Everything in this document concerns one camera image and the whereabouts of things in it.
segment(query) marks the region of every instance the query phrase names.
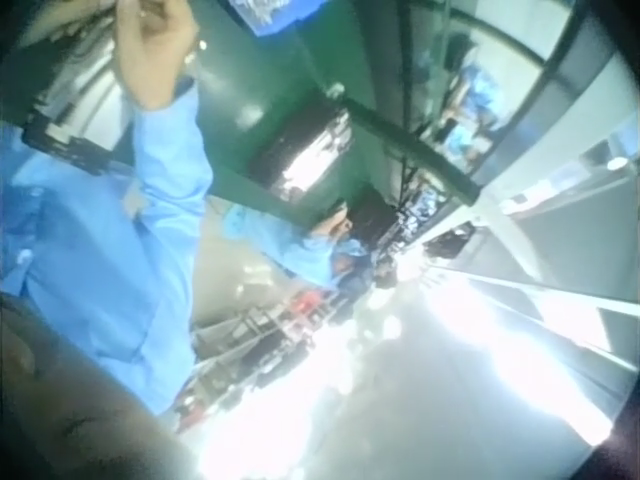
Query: blue uniform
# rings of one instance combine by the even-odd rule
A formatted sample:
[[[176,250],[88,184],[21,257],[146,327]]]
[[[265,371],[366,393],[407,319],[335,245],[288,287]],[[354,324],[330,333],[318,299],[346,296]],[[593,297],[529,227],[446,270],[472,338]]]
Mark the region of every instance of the blue uniform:
[[[471,147],[473,147],[473,132],[462,124],[456,125],[444,141],[444,148],[449,153],[451,163],[463,172],[469,169],[465,162],[465,154]]]
[[[224,219],[229,238],[246,239],[271,260],[304,280],[329,290],[336,289],[346,274],[335,275],[334,253],[367,255],[354,239],[336,244],[326,235],[305,235],[297,226],[268,213],[234,205]]]
[[[135,177],[147,200],[122,198],[134,172],[92,176],[3,127],[2,291],[18,296],[159,414],[191,374],[192,273],[213,173],[196,125],[198,96],[134,116]]]
[[[504,100],[502,90],[495,79],[477,65],[462,68],[460,75],[469,83],[469,91],[460,105],[462,110],[472,118],[477,117],[482,110],[501,118]]]

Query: dark object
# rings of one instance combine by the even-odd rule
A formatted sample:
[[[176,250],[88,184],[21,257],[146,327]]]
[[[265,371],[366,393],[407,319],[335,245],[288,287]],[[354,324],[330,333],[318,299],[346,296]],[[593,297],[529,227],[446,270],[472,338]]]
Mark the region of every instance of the dark object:
[[[350,146],[346,110],[316,94],[287,120],[280,135],[249,164],[247,173],[282,200],[295,203],[306,190],[288,184],[284,177],[294,162],[304,162],[304,166],[296,165],[298,171],[317,169],[316,181],[320,181]]]
[[[469,243],[476,228],[469,222],[449,230],[425,244],[425,251],[431,257],[453,260]]]
[[[349,210],[351,235],[369,250],[397,221],[396,210],[371,185],[367,185]]]
[[[304,362],[307,357],[309,357],[309,349],[307,348],[307,345],[304,342],[299,342],[293,350],[282,357],[280,363],[273,367],[273,369],[267,373],[261,373],[258,376],[256,386],[258,388],[264,388],[279,378],[288,375],[297,366]]]
[[[442,36],[436,40],[436,45],[442,43]],[[454,32],[449,36],[447,51],[444,58],[444,69],[451,74],[457,74],[462,68],[465,56],[477,46],[468,34]],[[413,81],[415,83],[426,83],[431,79],[431,68],[433,59],[423,61],[413,67]]]
[[[242,357],[240,364],[243,372],[246,372],[248,375],[255,372],[263,360],[280,348],[286,340],[287,336],[281,330],[276,330],[262,337],[258,343]]]
[[[444,126],[436,132],[433,136],[433,141],[435,143],[444,143],[447,140],[449,134],[453,131],[454,128],[458,126],[458,121],[453,118],[448,118],[445,122]]]
[[[63,52],[57,72],[36,99],[22,140],[93,175],[107,170],[131,114],[116,80],[113,12],[87,24]]]
[[[0,327],[0,440],[27,470],[16,478],[195,477],[178,439],[18,299],[0,297]]]
[[[480,186],[449,163],[444,156],[415,138],[410,132],[389,122],[376,111],[355,100],[343,97],[341,103],[347,107],[354,122],[380,140],[401,150],[413,160],[417,167],[424,168],[442,182],[447,191],[457,197],[460,202],[468,206],[476,202],[480,196]]]
[[[22,135],[22,141],[31,148],[51,153],[92,175],[99,175],[107,170],[112,155],[110,150],[83,138],[70,138],[66,143],[58,141],[47,135],[49,125],[50,118],[38,111],[34,112]]]

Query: bright light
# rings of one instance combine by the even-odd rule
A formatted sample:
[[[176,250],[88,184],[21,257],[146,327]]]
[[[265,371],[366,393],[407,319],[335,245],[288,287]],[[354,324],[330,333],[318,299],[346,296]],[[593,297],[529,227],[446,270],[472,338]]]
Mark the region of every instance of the bright light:
[[[385,340],[396,340],[402,336],[402,322],[393,315],[386,318],[382,329],[382,337]]]
[[[432,288],[423,287],[423,292],[438,320],[463,342],[489,347],[500,338],[493,310],[465,279],[455,278]]]
[[[491,353],[502,380],[528,403],[562,418],[589,445],[609,437],[611,421],[584,396],[562,364],[532,338],[505,332]]]
[[[422,246],[420,246],[396,256],[396,272],[400,282],[413,280],[422,274],[422,264],[424,263],[422,251]]]
[[[302,468],[296,468],[291,474],[291,480],[304,480],[305,476],[306,473]]]
[[[611,351],[611,344],[597,308],[554,292],[536,295],[534,300],[544,323],[559,335],[579,346],[591,345]]]
[[[344,328],[325,326],[314,341],[316,348],[298,368],[245,395],[217,421],[200,456],[206,478],[281,478],[297,466],[323,391],[335,388],[348,395],[354,383]]]
[[[367,308],[370,310],[380,310],[391,300],[394,292],[395,290],[393,288],[384,290],[381,288],[374,289],[367,300]]]
[[[347,339],[351,340],[352,338],[356,338],[356,335],[358,334],[358,324],[353,318],[351,318],[344,322],[342,325],[342,331]]]
[[[607,163],[607,169],[610,171],[620,170],[629,164],[629,159],[625,157],[615,157]]]

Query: green panel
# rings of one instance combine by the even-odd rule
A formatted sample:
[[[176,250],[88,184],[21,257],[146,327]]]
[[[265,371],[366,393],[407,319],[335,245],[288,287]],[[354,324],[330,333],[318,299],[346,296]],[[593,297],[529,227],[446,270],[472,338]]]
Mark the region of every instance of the green panel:
[[[200,125],[216,170],[216,195],[309,223],[337,198],[357,196],[365,182],[388,191],[381,145],[359,128],[352,149],[296,208],[244,176],[251,159],[314,90],[339,82],[353,97],[373,104],[370,70],[348,1],[335,0],[297,28],[260,39],[216,4],[198,2],[194,8],[207,43],[198,54],[197,75]]]

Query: hand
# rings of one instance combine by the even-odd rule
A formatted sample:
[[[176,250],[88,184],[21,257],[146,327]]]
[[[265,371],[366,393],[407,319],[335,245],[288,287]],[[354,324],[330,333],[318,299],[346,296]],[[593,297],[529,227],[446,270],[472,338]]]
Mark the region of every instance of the hand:
[[[171,105],[197,34],[187,0],[117,0],[116,58],[141,108]]]

